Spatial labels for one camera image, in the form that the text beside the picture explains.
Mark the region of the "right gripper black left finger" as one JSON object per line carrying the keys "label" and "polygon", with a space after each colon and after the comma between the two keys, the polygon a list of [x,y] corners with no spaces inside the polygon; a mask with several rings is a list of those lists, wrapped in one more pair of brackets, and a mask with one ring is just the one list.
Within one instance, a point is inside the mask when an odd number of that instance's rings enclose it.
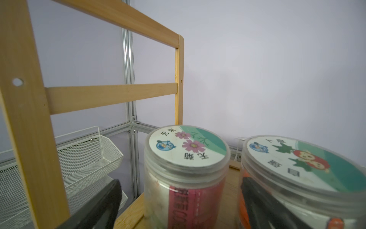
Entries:
{"label": "right gripper black left finger", "polygon": [[112,229],[122,201],[117,179],[100,179],[69,199],[73,214],[59,229]]}

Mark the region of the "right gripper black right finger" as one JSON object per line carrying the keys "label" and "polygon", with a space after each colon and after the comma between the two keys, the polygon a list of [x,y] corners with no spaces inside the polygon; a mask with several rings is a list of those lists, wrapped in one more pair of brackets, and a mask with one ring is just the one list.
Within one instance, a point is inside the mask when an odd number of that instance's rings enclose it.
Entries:
{"label": "right gripper black right finger", "polygon": [[252,229],[309,229],[251,177],[242,179],[241,191]]}

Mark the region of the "seed jar with red base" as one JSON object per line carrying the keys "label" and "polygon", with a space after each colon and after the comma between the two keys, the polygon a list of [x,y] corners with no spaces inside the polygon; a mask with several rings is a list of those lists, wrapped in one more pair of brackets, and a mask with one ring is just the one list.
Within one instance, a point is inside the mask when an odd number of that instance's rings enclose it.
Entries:
{"label": "seed jar with red base", "polygon": [[298,139],[258,135],[243,143],[239,229],[251,228],[241,191],[251,177],[312,229],[366,226],[366,170],[350,159]]}

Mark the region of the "seed jar with floral lid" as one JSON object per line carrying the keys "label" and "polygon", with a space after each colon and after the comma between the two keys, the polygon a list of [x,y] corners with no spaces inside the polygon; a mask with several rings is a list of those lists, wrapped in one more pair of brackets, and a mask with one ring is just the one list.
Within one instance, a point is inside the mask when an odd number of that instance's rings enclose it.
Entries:
{"label": "seed jar with floral lid", "polygon": [[195,126],[158,128],[144,147],[144,219],[149,229],[215,227],[230,148]]}

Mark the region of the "bamboo three-tier shelf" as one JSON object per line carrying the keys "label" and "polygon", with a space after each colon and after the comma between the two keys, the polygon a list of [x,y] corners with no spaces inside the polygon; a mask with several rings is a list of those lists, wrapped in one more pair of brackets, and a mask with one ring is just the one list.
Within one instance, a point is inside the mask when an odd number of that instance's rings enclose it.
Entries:
{"label": "bamboo three-tier shelf", "polygon": [[46,88],[27,2],[1,1],[1,105],[37,229],[55,229],[70,218],[51,115],[173,94],[174,122],[183,122],[182,35],[122,1],[62,4],[174,48],[175,82]]}

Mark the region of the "white mesh wall basket rack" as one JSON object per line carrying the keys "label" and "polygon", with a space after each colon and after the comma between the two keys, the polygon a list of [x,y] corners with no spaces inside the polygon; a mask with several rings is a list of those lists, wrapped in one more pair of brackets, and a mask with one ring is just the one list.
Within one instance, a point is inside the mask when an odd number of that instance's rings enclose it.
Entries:
{"label": "white mesh wall basket rack", "polygon": [[[123,154],[99,127],[55,138],[70,214],[75,214],[112,181]],[[1,152],[1,228],[33,229],[31,212],[12,150]]]}

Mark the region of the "clear acrylic wall tray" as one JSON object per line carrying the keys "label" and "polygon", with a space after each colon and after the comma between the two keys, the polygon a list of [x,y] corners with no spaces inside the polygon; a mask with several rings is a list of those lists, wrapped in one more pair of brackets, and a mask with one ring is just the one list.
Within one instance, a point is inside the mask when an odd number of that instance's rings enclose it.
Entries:
{"label": "clear acrylic wall tray", "polygon": [[243,143],[246,141],[246,137],[238,137],[236,140],[236,150],[234,161],[241,162]]}

